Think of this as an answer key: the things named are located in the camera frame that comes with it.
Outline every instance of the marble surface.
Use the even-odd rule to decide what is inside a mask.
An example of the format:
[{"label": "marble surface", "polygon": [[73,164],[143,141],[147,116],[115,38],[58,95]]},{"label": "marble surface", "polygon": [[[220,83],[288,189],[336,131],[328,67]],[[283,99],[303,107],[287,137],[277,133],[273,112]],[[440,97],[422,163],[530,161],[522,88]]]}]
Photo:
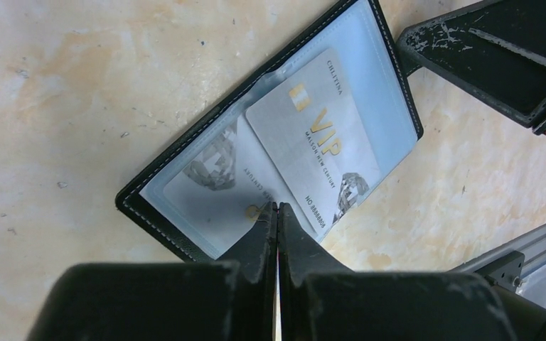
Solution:
[{"label": "marble surface", "polygon": [[[397,37],[466,0],[382,0]],[[114,197],[332,0],[0,0],[0,340],[86,261],[178,261]],[[546,222],[546,138],[427,70],[424,138],[323,245],[354,269],[444,270]]]}]

